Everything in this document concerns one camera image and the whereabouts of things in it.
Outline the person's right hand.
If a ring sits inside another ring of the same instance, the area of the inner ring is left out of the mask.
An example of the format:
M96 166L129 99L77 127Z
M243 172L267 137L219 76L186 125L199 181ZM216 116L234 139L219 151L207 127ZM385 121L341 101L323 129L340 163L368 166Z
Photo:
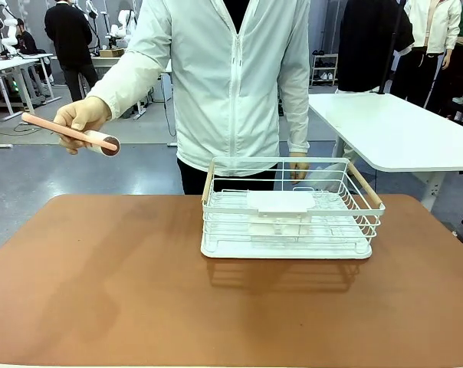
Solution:
M98 97L87 97L61 107L54 122L84 133L99 130L111 117L112 113L105 102Z

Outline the person's left hand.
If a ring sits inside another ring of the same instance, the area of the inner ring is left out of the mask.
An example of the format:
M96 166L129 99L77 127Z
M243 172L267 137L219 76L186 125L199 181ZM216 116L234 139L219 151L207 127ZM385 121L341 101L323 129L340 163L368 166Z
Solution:
M306 157L306 153L290 153L291 159L305 159ZM303 161L290 162L290 170L292 184L296 185L306 178L309 170L309 163Z

